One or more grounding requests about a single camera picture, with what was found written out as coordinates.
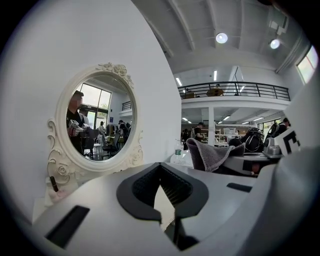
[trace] ornate mirror frame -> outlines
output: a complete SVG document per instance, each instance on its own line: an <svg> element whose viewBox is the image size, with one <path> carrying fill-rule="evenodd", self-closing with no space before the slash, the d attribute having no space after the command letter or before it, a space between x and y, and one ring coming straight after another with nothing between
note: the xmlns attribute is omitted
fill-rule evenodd
<svg viewBox="0 0 320 256"><path fill-rule="evenodd" d="M86 80L102 75L117 79L127 89L134 122L130 136L118 154L108 160L93 161L80 155L73 147L66 129L66 114L69 101L76 88ZM143 131L140 130L139 113L134 84L124 65L113 65L110 62L108 64L98 64L75 75L66 85L58 100L55 117L50 118L47 122L49 127L48 137L50 138L50 153L47 165L49 176L54 176L57 183L65 184L71 177L75 177L77 180L89 180L141 165L143 163L143 151L140 146L140 139Z"/></svg>

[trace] black bag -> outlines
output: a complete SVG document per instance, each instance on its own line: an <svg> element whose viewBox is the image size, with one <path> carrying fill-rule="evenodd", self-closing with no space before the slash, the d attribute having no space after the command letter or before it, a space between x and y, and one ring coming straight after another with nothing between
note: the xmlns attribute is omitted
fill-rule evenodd
<svg viewBox="0 0 320 256"><path fill-rule="evenodd" d="M242 137L241 142L245 143L245 153L261 153L264 151L265 135L258 128L251 128Z"/></svg>

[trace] metal railing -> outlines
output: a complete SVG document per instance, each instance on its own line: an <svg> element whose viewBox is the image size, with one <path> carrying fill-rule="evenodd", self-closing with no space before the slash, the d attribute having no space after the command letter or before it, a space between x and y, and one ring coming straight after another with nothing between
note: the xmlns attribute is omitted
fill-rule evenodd
<svg viewBox="0 0 320 256"><path fill-rule="evenodd" d="M131 101L127 101L125 103L122 103L122 111L130 110L130 109L132 109Z"/></svg>
<svg viewBox="0 0 320 256"><path fill-rule="evenodd" d="M290 101L288 88L257 82L206 82L178 87L181 99L249 96Z"/></svg>

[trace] gray towel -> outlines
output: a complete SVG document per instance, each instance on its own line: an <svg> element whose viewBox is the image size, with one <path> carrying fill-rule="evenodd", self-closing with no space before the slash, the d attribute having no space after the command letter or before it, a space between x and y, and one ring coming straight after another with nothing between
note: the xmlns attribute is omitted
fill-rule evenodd
<svg viewBox="0 0 320 256"><path fill-rule="evenodd" d="M194 138L189 138L186 144L190 150L194 169L213 172L224 163L227 157L243 156L245 153L245 143L240 146L216 147L203 144Z"/></svg>

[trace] mirror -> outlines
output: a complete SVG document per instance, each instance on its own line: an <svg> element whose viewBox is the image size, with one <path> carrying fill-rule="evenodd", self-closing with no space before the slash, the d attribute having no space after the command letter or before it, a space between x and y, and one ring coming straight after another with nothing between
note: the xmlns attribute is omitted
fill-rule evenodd
<svg viewBox="0 0 320 256"><path fill-rule="evenodd" d="M117 155L133 124L130 94L121 81L108 74L79 84L66 110L66 130L73 147L92 161Z"/></svg>

